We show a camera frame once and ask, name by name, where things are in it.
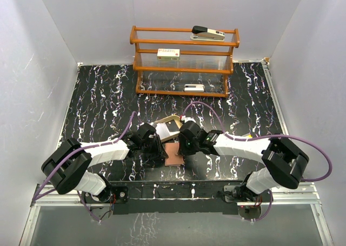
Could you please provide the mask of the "pink leather card holder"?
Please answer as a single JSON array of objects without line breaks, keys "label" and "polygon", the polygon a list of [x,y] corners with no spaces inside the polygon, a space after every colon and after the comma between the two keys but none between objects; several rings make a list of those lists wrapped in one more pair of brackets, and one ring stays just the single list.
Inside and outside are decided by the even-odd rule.
[{"label": "pink leather card holder", "polygon": [[183,156],[179,152],[179,143],[166,143],[165,152],[168,158],[165,159],[166,167],[180,166],[184,164]]}]

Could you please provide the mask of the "beige wooden tray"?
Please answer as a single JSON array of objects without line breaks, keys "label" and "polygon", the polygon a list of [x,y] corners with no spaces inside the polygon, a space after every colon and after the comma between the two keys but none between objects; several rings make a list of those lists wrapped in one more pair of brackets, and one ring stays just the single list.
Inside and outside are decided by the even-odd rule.
[{"label": "beige wooden tray", "polygon": [[[180,122],[180,117],[179,117],[179,116],[177,116],[177,115],[171,115],[171,116],[168,116],[168,117],[166,117],[166,118],[163,118],[163,119],[157,120],[157,121],[153,122],[151,125],[153,125],[154,123],[156,123],[156,124],[157,124],[157,123],[162,123],[162,122],[168,122],[168,121],[170,121],[170,120],[174,120],[174,121],[177,123],[177,125],[178,125],[179,129],[181,128],[182,123]],[[179,133],[178,133],[177,135],[172,136],[172,138],[171,138],[171,139],[176,138],[178,135],[179,135]]]}]

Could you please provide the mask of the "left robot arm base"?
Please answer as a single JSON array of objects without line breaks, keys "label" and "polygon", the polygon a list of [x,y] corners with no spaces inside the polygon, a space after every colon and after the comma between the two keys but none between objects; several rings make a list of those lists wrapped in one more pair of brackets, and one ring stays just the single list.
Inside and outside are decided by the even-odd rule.
[{"label": "left robot arm base", "polygon": [[[107,186],[99,195],[92,195],[91,192],[77,192],[80,203],[86,208],[93,221],[101,225],[106,216],[114,213],[116,204],[126,204],[129,200],[129,188],[123,185]],[[99,204],[106,204],[109,209],[101,216],[96,215],[93,211],[97,207],[92,204],[96,202]]]}]

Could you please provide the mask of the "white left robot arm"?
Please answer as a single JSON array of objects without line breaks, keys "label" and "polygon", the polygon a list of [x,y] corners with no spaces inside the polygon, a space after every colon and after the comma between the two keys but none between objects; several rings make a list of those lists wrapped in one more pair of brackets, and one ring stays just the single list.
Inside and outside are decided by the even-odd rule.
[{"label": "white left robot arm", "polygon": [[88,172],[88,168],[108,161],[122,161],[136,154],[147,154],[153,159],[168,158],[155,127],[148,123],[112,141],[82,144],[74,138],[67,139],[46,159],[41,170],[60,195],[79,190],[106,202],[112,194],[110,185],[101,175]]}]

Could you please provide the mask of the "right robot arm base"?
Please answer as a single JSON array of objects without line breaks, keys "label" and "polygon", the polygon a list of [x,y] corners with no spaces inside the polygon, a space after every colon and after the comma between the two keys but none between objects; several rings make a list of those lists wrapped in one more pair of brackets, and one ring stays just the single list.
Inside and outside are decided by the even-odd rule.
[{"label": "right robot arm base", "polygon": [[262,212],[263,195],[252,192],[245,185],[225,185],[216,192],[216,198],[226,203],[250,203],[238,207],[245,214]]}]

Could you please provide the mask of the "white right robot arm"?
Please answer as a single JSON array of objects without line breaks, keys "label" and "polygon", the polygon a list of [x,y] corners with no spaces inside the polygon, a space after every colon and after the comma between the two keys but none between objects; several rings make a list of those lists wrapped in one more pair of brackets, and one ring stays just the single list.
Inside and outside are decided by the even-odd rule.
[{"label": "white right robot arm", "polygon": [[250,140],[231,136],[220,130],[206,132],[194,121],[185,122],[179,130],[179,154],[236,156],[264,164],[264,168],[246,176],[233,188],[230,196],[255,200],[273,187],[296,189],[309,162],[309,157],[286,137]]}]

